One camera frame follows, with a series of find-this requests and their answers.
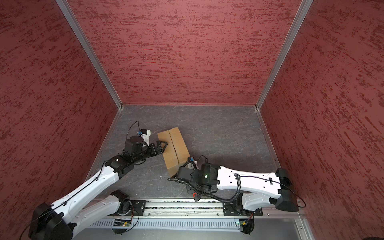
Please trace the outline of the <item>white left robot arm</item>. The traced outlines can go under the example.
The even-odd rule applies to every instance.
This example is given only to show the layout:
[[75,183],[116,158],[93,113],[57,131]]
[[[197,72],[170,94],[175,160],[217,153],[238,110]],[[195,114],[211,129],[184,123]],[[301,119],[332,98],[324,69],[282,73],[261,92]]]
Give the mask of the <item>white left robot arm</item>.
[[98,220],[117,213],[132,218],[135,209],[127,194],[112,192],[104,200],[88,206],[102,191],[123,178],[134,166],[164,153],[167,142],[149,143],[148,137],[132,136],[123,153],[103,162],[101,169],[71,193],[52,204],[35,208],[28,229],[31,240],[71,240]]

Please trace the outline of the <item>brown cardboard express box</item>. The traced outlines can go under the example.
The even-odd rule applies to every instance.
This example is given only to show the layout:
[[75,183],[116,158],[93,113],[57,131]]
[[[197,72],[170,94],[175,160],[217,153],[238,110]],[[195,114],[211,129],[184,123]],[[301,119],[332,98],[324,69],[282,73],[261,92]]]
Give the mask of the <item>brown cardboard express box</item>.
[[163,153],[169,176],[174,176],[191,156],[178,127],[158,133],[159,141],[168,145]]

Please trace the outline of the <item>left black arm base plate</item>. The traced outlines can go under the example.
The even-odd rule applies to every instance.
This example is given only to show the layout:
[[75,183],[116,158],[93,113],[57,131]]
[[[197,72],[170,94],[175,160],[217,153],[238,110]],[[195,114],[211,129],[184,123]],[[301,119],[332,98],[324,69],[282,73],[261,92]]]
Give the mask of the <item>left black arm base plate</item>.
[[138,214],[142,216],[146,207],[147,201],[145,200],[123,200],[117,211],[119,216],[133,216]]

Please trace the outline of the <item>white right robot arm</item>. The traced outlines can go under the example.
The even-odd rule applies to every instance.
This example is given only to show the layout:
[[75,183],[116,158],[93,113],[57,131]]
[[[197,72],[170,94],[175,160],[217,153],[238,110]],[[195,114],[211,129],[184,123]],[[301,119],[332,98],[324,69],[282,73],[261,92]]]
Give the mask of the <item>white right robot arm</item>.
[[226,216],[251,216],[270,207],[283,212],[298,212],[300,208],[288,172],[281,168],[272,173],[251,173],[205,163],[200,168],[182,166],[168,180],[185,185],[196,202],[201,198],[221,202]]

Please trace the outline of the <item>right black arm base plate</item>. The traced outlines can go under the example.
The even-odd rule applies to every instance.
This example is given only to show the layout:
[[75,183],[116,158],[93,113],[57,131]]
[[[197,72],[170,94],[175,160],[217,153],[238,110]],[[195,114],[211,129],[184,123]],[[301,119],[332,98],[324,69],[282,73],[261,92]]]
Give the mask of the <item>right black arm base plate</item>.
[[264,215],[261,208],[255,211],[245,210],[237,201],[223,203],[223,213],[226,217],[261,217]]

